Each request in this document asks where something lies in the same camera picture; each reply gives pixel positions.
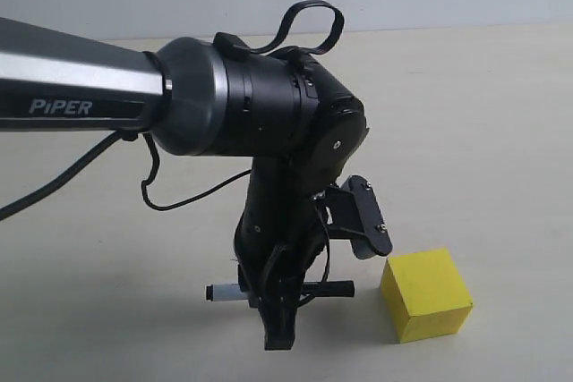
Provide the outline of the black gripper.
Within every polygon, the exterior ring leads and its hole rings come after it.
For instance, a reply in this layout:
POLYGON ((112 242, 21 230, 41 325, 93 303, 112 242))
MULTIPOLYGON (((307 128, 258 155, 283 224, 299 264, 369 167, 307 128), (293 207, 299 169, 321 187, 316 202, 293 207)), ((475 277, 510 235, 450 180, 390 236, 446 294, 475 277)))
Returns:
POLYGON ((316 298, 350 298, 351 280, 330 281, 330 257, 318 281, 305 279, 321 254, 330 254, 335 228, 329 210, 335 189, 313 195, 250 189, 235 230, 238 290, 256 309, 265 351, 289 351, 299 306, 316 298))

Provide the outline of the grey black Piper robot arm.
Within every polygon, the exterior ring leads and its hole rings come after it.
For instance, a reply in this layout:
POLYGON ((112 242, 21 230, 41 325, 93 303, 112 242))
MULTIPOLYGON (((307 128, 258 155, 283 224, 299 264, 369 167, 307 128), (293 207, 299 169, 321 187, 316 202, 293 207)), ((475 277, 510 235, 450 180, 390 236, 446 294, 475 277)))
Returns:
POLYGON ((144 138, 153 157, 250 157, 235 231, 239 283, 261 316, 265 349, 290 349, 297 311, 320 290, 304 278, 329 251, 325 199, 367 133, 361 102, 316 61, 337 44, 343 16, 318 46, 288 47, 294 17, 264 47, 219 32, 156 52, 2 19, 2 130, 108 131, 2 218, 53 194, 119 140, 144 138))

